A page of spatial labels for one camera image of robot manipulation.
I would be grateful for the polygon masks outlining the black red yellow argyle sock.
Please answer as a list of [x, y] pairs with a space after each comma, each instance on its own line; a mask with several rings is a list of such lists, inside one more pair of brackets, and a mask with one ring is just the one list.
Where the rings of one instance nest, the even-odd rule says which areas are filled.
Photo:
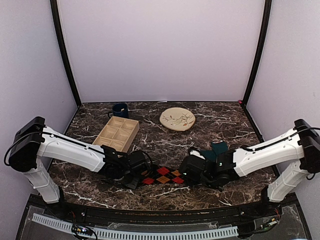
[[184, 175], [178, 169], [153, 164], [151, 170], [146, 170], [141, 174], [142, 179], [138, 181], [137, 187], [156, 184], [178, 184], [185, 183]]

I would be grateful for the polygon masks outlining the dark green sock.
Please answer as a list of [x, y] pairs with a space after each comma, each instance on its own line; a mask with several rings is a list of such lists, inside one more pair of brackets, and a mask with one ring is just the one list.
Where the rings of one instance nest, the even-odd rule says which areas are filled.
[[228, 145], [224, 141], [220, 142], [211, 142], [211, 150], [200, 150], [200, 153], [210, 161], [215, 162], [218, 155], [226, 152], [228, 150]]

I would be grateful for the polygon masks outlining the wooden compartment box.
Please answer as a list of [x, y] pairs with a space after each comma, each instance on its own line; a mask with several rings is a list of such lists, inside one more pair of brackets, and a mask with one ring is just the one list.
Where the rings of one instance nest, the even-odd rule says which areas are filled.
[[94, 140], [93, 145], [108, 146], [127, 153], [140, 129], [137, 120], [112, 116]]

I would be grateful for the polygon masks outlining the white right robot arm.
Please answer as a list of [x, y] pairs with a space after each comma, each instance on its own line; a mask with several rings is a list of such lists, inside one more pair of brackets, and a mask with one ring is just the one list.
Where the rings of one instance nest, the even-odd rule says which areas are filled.
[[248, 147], [229, 149], [215, 160], [191, 149], [179, 173], [191, 184], [221, 190], [257, 170], [289, 161], [289, 166], [261, 193], [255, 213], [266, 217], [301, 181], [320, 171], [320, 129], [298, 119], [294, 127], [271, 140]]

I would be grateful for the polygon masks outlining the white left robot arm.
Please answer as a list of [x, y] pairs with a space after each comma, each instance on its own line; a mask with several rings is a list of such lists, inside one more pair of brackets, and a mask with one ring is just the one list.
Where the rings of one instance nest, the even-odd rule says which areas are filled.
[[60, 218], [67, 218], [71, 208], [63, 201], [63, 191], [54, 183], [41, 158], [71, 163], [112, 180], [120, 180], [126, 174], [137, 175], [128, 154], [65, 136], [46, 126], [43, 117], [36, 116], [15, 134], [4, 155], [4, 164], [23, 173]]

